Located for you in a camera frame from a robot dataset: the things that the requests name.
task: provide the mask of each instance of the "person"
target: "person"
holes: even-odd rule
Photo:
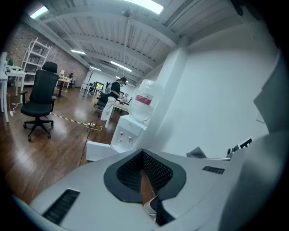
[[[102,121],[107,121],[109,118],[109,112],[112,109],[112,103],[115,102],[118,97],[119,93],[121,91],[121,85],[123,85],[126,82],[126,78],[122,77],[119,80],[113,82],[108,86],[108,89],[106,92],[108,92],[107,95],[107,104],[103,109],[103,113],[101,115],[101,120]]]

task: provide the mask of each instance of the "white shelving unit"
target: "white shelving unit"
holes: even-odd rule
[[[24,85],[34,84],[35,73],[39,69],[39,67],[42,68],[47,56],[49,55],[50,50],[51,47],[40,43],[38,41],[38,38],[34,38],[31,40],[21,64],[22,70],[26,72]],[[32,68],[29,68],[29,70],[27,70],[29,66],[31,67],[31,65],[34,66],[35,71],[31,71]]]

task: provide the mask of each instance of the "water bottle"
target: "water bottle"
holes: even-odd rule
[[[162,94],[162,87],[155,81],[143,80],[132,103],[130,103],[130,114],[140,122],[149,120]]]

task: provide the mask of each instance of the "white pants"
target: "white pants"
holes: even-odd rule
[[[103,113],[101,114],[101,117],[100,119],[103,120],[103,121],[106,121],[109,119],[109,113],[110,113],[110,110],[112,109],[112,103],[115,102],[116,99],[114,97],[108,97],[107,98],[107,104],[105,106],[105,108],[103,109]]]

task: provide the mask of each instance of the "white ceiling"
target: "white ceiling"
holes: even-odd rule
[[[159,15],[123,0],[41,0],[49,12],[37,21],[66,46],[83,50],[87,65],[112,76],[123,69],[109,67],[111,60],[131,69],[125,71],[131,84],[162,63],[182,36],[192,43],[243,21],[228,0],[154,1],[164,6]],[[125,10],[131,16],[124,59]]]

